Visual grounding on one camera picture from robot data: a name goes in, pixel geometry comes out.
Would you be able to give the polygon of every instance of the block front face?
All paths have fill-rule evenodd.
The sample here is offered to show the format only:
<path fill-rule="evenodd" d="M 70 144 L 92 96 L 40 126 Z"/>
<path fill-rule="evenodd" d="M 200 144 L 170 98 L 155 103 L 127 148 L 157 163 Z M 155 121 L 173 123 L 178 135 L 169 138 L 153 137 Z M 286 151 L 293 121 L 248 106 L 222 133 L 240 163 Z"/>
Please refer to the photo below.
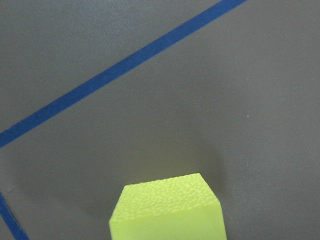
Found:
<path fill-rule="evenodd" d="M 125 186 L 109 224 L 113 240 L 226 240 L 219 200 L 198 173 Z"/>

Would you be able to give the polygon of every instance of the yellow foam block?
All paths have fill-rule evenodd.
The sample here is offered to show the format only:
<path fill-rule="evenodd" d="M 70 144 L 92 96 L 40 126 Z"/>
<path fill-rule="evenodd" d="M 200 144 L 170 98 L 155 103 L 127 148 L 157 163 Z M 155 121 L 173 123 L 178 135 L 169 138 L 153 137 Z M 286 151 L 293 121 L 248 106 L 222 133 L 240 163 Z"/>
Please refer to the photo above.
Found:
<path fill-rule="evenodd" d="M 199 173 L 126 185 L 113 240 L 226 240 L 219 200 Z"/>

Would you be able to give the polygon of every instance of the blue tape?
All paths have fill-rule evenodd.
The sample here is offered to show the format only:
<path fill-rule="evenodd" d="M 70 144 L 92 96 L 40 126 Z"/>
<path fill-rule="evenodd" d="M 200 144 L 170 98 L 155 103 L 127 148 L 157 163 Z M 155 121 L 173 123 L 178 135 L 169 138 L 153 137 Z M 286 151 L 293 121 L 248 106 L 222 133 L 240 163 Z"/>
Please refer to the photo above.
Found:
<path fill-rule="evenodd" d="M 0 148 L 189 36 L 246 0 L 222 0 L 0 133 Z"/>
<path fill-rule="evenodd" d="M 0 215 L 3 218 L 5 224 L 10 229 L 15 240 L 29 240 L 25 232 L 20 227 L 19 223 L 15 219 L 14 215 L 10 211 L 4 197 L 0 192 Z"/>

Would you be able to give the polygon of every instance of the yellow-green cube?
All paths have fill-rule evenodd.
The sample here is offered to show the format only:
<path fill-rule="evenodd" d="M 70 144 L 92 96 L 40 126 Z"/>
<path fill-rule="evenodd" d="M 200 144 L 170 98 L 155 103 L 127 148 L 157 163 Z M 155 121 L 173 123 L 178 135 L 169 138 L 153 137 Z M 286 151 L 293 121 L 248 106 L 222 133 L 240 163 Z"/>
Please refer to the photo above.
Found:
<path fill-rule="evenodd" d="M 126 185 L 112 240 L 226 240 L 219 200 L 199 173 Z"/>

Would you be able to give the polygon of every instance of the blue tape line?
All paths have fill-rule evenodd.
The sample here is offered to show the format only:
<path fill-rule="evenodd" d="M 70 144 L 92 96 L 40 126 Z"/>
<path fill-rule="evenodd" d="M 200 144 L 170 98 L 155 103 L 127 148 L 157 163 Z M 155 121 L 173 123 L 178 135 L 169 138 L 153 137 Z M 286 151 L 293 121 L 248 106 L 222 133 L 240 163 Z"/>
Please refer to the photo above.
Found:
<path fill-rule="evenodd" d="M 5 224 L 10 229 L 15 240 L 29 240 L 25 232 L 20 227 L 19 223 L 15 219 L 14 215 L 10 211 L 4 197 L 0 192 L 0 215 L 3 218 Z"/>
<path fill-rule="evenodd" d="M 0 148 L 169 48 L 246 0 L 222 0 L 0 133 Z"/>

